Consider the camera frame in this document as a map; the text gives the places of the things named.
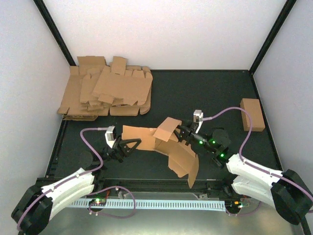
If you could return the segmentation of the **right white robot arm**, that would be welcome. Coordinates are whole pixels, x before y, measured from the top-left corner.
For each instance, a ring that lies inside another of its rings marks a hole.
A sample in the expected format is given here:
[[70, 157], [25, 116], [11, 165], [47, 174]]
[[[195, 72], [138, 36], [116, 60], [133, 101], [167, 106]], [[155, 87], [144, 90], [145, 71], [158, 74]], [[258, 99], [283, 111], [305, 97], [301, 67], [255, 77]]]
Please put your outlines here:
[[208, 134], [197, 132], [199, 125], [178, 125], [174, 130], [179, 142], [190, 145], [192, 149], [204, 148], [212, 154], [213, 161], [221, 168], [235, 175], [222, 185], [225, 196], [245, 195], [266, 203], [276, 209], [287, 222], [298, 225], [313, 206], [313, 194], [299, 174], [274, 170], [257, 164], [232, 151], [228, 133], [215, 128]]

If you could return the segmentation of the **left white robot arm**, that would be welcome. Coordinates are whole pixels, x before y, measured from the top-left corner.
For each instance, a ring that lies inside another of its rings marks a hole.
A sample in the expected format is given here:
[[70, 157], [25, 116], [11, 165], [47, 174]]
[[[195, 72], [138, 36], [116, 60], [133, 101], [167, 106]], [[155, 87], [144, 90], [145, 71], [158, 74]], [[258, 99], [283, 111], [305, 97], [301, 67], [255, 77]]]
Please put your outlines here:
[[[33, 185], [29, 187], [11, 214], [12, 219], [17, 223], [17, 230], [20, 233], [38, 235], [49, 221], [70, 203], [83, 196], [100, 195], [114, 188], [125, 190], [131, 195], [134, 202], [133, 212], [127, 216], [104, 215], [121, 219], [134, 215], [136, 208], [135, 198], [127, 188], [122, 186], [105, 188], [105, 183], [96, 178], [95, 172], [103, 167], [104, 160], [83, 136], [83, 132], [87, 130], [97, 130], [97, 128], [84, 129], [81, 131], [80, 136], [98, 158], [99, 166], [90, 170], [80, 168], [71, 175], [50, 185], [43, 187]], [[112, 139], [106, 133], [106, 142], [110, 150], [106, 154], [122, 162], [123, 157], [129, 156], [140, 145], [141, 139], [121, 140], [121, 136], [113, 137]], [[129, 148], [127, 144], [133, 142], [135, 142], [135, 145]]]

